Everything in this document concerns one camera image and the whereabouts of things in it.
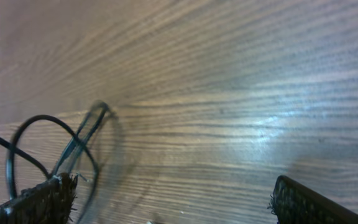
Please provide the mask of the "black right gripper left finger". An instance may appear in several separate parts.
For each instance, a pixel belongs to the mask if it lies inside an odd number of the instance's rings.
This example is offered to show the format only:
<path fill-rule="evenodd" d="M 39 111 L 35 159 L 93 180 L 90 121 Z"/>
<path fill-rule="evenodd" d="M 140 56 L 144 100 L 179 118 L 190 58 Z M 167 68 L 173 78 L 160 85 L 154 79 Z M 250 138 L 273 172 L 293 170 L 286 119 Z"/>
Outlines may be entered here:
<path fill-rule="evenodd" d="M 61 173 L 23 190 L 17 198 L 0 205 L 0 224 L 68 223 L 77 183 L 77 176 Z"/>

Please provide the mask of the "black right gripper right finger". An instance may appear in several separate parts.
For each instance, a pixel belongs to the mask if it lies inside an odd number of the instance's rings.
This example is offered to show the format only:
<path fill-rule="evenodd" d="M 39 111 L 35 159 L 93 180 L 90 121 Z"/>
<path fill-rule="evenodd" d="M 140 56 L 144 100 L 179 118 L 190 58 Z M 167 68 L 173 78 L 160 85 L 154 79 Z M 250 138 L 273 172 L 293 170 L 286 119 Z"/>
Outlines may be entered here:
<path fill-rule="evenodd" d="M 278 224 L 358 224 L 358 214 L 285 176 L 277 177 L 268 205 Z"/>

